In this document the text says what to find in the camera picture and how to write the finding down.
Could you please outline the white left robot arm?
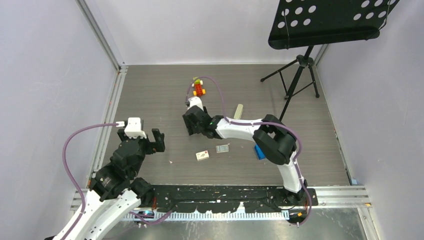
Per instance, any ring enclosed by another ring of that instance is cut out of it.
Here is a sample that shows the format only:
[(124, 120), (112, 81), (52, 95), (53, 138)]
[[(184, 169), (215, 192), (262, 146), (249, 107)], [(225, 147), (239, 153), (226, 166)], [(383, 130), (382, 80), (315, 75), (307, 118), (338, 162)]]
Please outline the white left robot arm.
[(123, 129), (117, 134), (121, 143), (109, 163), (90, 180), (88, 191), (71, 220), (50, 239), (100, 240), (134, 208), (154, 204), (153, 186), (138, 174), (147, 155), (165, 151), (165, 134), (152, 129), (154, 141), (141, 135), (130, 137)]

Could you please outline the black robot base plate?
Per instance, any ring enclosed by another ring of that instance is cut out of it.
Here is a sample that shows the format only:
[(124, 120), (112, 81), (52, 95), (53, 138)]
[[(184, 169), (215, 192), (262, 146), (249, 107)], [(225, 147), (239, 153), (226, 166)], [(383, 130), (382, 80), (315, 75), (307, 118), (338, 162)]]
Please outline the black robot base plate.
[(249, 214), (279, 213), (300, 207), (317, 206), (313, 188), (292, 193), (273, 185), (172, 185), (152, 184), (141, 198), (140, 208), (160, 213), (234, 213), (239, 207)]

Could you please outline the white staple box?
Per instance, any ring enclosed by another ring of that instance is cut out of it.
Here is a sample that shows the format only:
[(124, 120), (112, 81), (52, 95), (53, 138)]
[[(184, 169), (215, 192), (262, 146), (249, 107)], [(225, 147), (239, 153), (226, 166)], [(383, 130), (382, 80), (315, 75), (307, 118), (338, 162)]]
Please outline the white staple box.
[(197, 159), (197, 161), (206, 160), (209, 157), (210, 157), (210, 155), (209, 155), (209, 152), (207, 150), (196, 153), (196, 159)]

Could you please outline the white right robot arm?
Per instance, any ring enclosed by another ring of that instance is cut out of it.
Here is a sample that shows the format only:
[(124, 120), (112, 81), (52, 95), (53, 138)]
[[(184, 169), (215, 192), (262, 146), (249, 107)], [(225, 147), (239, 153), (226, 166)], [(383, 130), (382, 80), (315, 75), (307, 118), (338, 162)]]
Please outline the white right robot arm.
[(274, 115), (262, 119), (237, 120), (223, 115), (211, 117), (198, 106), (190, 107), (182, 116), (188, 134), (202, 134), (209, 139), (253, 141), (265, 158), (277, 165), (291, 205), (299, 205), (306, 197), (306, 184), (298, 165), (303, 144), (295, 131)]

